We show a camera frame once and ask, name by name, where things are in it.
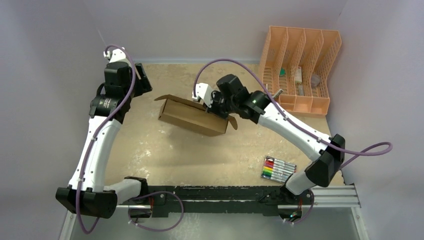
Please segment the brown cardboard box sheet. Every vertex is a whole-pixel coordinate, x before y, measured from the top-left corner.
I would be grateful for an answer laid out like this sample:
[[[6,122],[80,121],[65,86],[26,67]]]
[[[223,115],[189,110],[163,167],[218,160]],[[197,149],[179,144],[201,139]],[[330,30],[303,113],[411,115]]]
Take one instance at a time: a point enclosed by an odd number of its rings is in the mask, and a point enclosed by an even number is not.
[[[206,112],[202,104],[172,94],[161,95],[154,99],[163,101],[158,120],[208,137],[224,135],[228,126],[238,129],[235,117],[219,116]]]

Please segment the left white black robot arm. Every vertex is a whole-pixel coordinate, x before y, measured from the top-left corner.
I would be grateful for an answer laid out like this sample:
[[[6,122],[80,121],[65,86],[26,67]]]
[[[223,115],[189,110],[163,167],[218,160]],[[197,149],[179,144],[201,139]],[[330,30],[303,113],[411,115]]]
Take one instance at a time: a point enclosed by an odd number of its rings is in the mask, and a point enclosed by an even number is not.
[[[81,154],[78,166],[66,187],[56,190],[55,198],[67,210],[77,212],[79,199],[80,214],[84,216],[110,218],[117,205],[131,199],[138,205],[149,199],[147,181],[141,177],[128,176],[114,185],[105,185],[105,173],[111,148],[120,130],[125,114],[131,108],[132,98],[152,91],[152,86],[141,63],[135,64],[135,84],[132,91],[132,68],[130,64],[118,61],[108,63],[104,69],[104,82],[90,102],[89,127],[83,151],[94,141],[88,156],[83,176],[82,164],[85,152]],[[77,196],[78,180],[82,178],[80,195]]]

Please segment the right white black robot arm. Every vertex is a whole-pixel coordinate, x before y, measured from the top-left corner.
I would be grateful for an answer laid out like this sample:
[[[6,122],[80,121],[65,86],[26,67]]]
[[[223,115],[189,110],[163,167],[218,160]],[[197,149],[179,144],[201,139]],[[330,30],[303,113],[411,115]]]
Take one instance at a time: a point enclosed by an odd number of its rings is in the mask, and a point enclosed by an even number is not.
[[[338,148],[345,147],[345,139],[336,134],[329,136],[300,121],[279,105],[274,105],[265,92],[248,91],[240,79],[228,74],[216,83],[218,90],[206,83],[197,83],[192,98],[203,101],[208,113],[221,118],[237,114],[279,134],[300,149],[311,164],[293,173],[285,181],[280,196],[288,204],[294,203],[300,195],[315,186],[327,187],[345,160],[345,154],[333,149],[328,141]]]

